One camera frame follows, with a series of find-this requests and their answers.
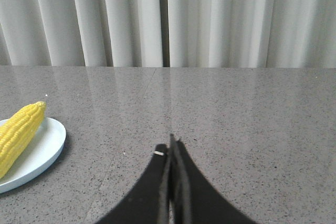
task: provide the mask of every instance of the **granite countertop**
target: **granite countertop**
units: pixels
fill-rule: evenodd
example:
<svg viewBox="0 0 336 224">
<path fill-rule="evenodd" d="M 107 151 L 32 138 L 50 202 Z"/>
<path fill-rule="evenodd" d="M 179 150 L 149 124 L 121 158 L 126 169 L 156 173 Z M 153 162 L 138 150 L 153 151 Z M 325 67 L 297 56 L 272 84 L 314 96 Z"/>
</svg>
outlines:
<svg viewBox="0 0 336 224">
<path fill-rule="evenodd" d="M 64 150 L 0 194 L 0 223 L 94 223 L 170 133 L 253 220 L 336 223 L 335 69 L 0 66 L 0 120 L 38 100 Z"/>
</svg>

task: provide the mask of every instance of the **white plate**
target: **white plate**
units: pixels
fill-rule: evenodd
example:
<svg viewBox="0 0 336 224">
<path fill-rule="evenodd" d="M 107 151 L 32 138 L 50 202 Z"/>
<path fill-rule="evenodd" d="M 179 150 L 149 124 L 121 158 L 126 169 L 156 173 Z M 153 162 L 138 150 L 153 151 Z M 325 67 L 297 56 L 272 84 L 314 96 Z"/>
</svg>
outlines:
<svg viewBox="0 0 336 224">
<path fill-rule="evenodd" d="M 19 187 L 44 172 L 61 153 L 65 136 L 63 124 L 45 118 L 30 144 L 0 179 L 0 193 Z"/>
</svg>

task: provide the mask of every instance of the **white curtain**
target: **white curtain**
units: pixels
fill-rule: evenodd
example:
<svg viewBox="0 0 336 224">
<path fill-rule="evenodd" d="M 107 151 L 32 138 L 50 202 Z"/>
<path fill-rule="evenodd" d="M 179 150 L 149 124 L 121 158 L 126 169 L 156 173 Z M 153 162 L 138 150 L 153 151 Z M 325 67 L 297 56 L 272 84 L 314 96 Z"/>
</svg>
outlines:
<svg viewBox="0 0 336 224">
<path fill-rule="evenodd" d="M 336 0 L 0 0 L 0 65 L 336 67 Z"/>
</svg>

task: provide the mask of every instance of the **corn cob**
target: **corn cob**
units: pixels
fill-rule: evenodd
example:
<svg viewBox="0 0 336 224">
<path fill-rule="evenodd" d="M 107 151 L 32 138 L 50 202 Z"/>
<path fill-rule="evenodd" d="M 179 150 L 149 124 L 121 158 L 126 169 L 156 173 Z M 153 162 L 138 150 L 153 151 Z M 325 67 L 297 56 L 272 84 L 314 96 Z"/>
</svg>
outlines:
<svg viewBox="0 0 336 224">
<path fill-rule="evenodd" d="M 0 178 L 33 139 L 44 119 L 45 102 L 24 106 L 0 126 Z"/>
</svg>

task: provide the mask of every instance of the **speckled surface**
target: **speckled surface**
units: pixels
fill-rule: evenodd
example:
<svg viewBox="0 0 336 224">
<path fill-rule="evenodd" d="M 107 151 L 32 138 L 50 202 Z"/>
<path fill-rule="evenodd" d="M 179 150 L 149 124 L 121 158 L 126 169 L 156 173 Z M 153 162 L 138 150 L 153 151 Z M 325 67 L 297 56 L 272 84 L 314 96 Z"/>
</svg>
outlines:
<svg viewBox="0 0 336 224">
<path fill-rule="evenodd" d="M 335 69 L 0 66 L 0 119 L 37 100 L 65 148 L 0 194 L 0 223 L 94 223 L 170 133 L 259 223 L 336 223 Z"/>
</svg>

